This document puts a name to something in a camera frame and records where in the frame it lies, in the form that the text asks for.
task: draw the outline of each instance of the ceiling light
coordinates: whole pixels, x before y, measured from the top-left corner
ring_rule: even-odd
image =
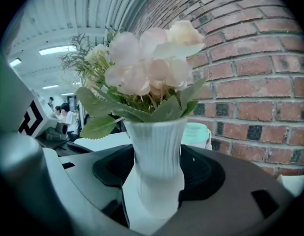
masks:
[[[61,52],[75,52],[77,49],[74,45],[64,45],[58,47],[52,47],[48,49],[40,50],[40,55],[52,54],[52,53],[61,53]]]
[[[57,88],[59,85],[53,85],[53,86],[47,86],[43,87],[43,89],[52,89],[52,88]]]
[[[17,58],[10,63],[10,66],[16,66],[20,63],[21,63],[21,60],[19,58]]]

